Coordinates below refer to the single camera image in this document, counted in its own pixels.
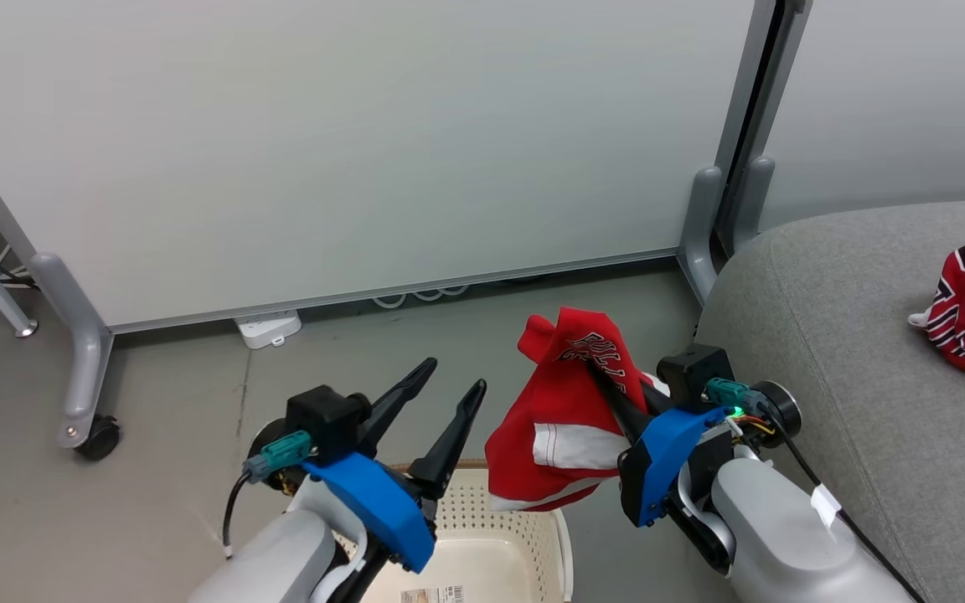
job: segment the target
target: white partition panel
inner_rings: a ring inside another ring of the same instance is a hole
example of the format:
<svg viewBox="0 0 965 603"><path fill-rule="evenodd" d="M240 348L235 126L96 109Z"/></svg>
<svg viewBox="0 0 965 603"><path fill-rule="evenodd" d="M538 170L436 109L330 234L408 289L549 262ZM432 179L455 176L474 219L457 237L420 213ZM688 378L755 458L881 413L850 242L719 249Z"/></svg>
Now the white partition panel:
<svg viewBox="0 0 965 603"><path fill-rule="evenodd" d="M751 0L0 0L0 195L106 324L671 251Z"/></svg>
<svg viewBox="0 0 965 603"><path fill-rule="evenodd" d="M965 0L814 0L767 136L761 229L965 199Z"/></svg>

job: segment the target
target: laundry basket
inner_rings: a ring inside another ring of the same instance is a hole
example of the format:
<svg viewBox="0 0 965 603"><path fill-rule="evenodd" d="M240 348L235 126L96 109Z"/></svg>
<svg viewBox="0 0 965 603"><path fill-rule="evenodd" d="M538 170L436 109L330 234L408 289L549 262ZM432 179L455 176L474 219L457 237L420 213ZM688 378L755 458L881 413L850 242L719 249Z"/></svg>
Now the laundry basket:
<svg viewBox="0 0 965 603"><path fill-rule="evenodd" d="M564 516L560 510L491 512L487 474L485 461L461 461L437 504L437 542L429 564L420 574L387 564L361 603L571 600L573 565Z"/></svg>

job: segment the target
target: floor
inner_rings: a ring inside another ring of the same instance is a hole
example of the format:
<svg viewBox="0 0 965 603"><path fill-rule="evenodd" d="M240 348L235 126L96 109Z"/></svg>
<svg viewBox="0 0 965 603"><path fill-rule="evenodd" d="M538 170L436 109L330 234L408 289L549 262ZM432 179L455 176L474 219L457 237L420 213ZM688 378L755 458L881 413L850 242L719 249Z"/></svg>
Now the floor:
<svg viewBox="0 0 965 603"><path fill-rule="evenodd" d="M34 291L15 291L41 326L18 340L0 317L0 602L184 600L222 562L218 526L251 437L292 394L322 383L375 396L426 356L440 365L380 447L382 461L424 453L472 381L489 394L464 457L519 393L532 363L516 350L526 317L560 305L606 312L639 365L692 339L698 308L674 263L660 270L551 277L445 304L311 317L280 348L249 351L231 323L121 336L101 408L123 440L85 463L54 445L70 340ZM287 499L245 489L234 518L244 543ZM636 530L616 483L567 507L577 603L732 600L670 522Z"/></svg>

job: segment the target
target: gray fabric upholstery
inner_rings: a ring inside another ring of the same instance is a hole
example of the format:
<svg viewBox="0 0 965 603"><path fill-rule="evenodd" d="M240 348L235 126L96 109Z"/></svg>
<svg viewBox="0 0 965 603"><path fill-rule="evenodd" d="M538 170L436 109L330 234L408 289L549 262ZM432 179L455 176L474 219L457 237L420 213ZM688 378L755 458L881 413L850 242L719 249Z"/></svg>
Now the gray fabric upholstery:
<svg viewBox="0 0 965 603"><path fill-rule="evenodd" d="M965 374L906 318L964 244L965 202L781 226L725 266L697 336L792 391L800 450L937 603L965 602Z"/></svg>

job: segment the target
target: white power adapter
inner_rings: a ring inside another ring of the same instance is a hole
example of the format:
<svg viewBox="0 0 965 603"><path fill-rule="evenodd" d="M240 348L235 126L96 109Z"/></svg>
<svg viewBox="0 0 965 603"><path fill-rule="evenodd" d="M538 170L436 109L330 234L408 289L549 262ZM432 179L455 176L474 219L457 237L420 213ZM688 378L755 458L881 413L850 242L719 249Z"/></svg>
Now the white power adapter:
<svg viewBox="0 0 965 603"><path fill-rule="evenodd" d="M278 347L285 342L285 338L300 331L300 317L296 310L286 312L271 312L256 314L253 317L233 319L240 329L245 345L252 350L267 346Z"/></svg>

